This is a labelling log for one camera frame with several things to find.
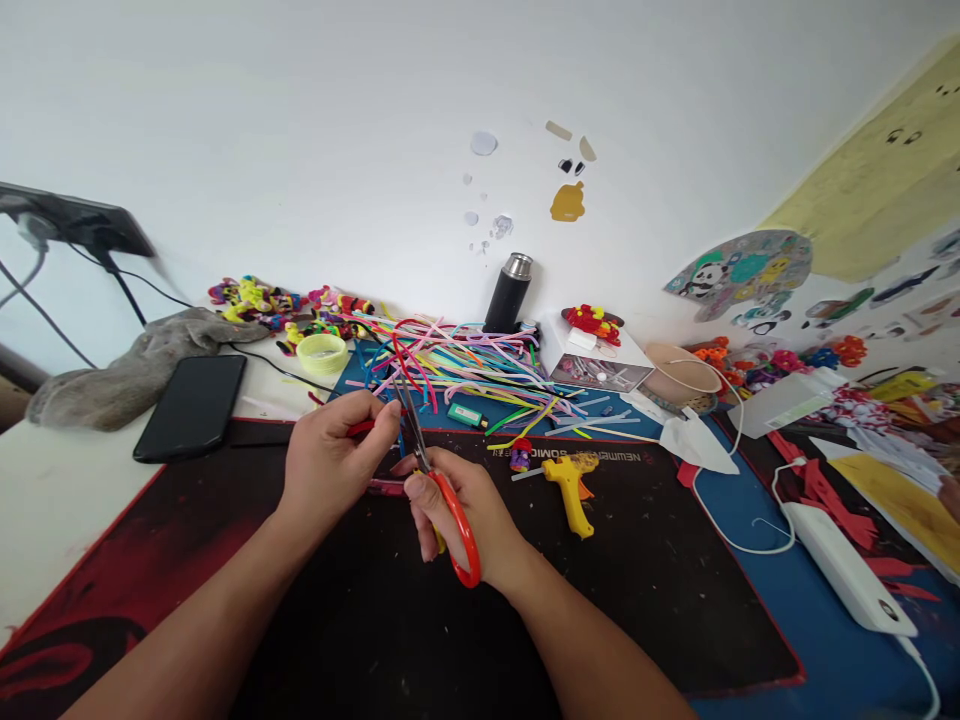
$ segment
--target black water bottle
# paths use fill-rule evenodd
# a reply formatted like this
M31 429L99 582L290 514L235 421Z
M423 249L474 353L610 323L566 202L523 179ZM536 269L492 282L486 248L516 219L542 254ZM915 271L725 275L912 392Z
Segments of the black water bottle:
M512 333L517 326L517 315L523 296L530 287L530 268L533 258L523 253L512 253L500 270L497 288L493 291L484 332Z

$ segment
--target yellow paper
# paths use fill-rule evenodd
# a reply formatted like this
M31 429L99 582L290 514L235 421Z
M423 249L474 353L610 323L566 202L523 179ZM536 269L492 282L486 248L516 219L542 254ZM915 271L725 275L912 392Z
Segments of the yellow paper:
M813 243L813 272L861 282L957 212L960 43L827 158L760 226Z
M865 453L831 460L830 464L951 570L960 573L960 525L937 498Z

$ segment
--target silver bottle cap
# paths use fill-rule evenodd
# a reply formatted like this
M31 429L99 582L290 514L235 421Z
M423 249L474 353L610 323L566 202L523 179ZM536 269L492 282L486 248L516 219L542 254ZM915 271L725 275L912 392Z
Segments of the silver bottle cap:
M533 258L523 253L510 253L507 262L504 263L503 271L516 280L529 280L530 267L533 265Z

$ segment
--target smartphone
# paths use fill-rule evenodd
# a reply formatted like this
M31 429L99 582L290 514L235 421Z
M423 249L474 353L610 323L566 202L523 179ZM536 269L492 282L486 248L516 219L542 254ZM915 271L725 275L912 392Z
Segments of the smartphone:
M242 355L219 355L177 363L133 459L169 463L202 457L220 447L246 361Z

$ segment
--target black desk mat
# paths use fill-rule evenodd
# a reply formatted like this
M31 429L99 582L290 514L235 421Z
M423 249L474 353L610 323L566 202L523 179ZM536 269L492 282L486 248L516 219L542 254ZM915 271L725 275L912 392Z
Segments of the black desk mat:
M8 645L0 717L57 717L215 572L276 506L290 428L235 422L233 447L160 473ZM724 695L802 681L659 446L533 438L537 451L602 453L585 477L596 494L587 510L596 534L581 541L554 484L511 482L507 459L487 451L482 436L425 435L487 466L521 532L681 691ZM75 656L77 645L89 648L89 661ZM369 495L291 587L233 710L271 718L495 714L559 717L519 616L491 588L463 588L446 555L423 564L407 503Z

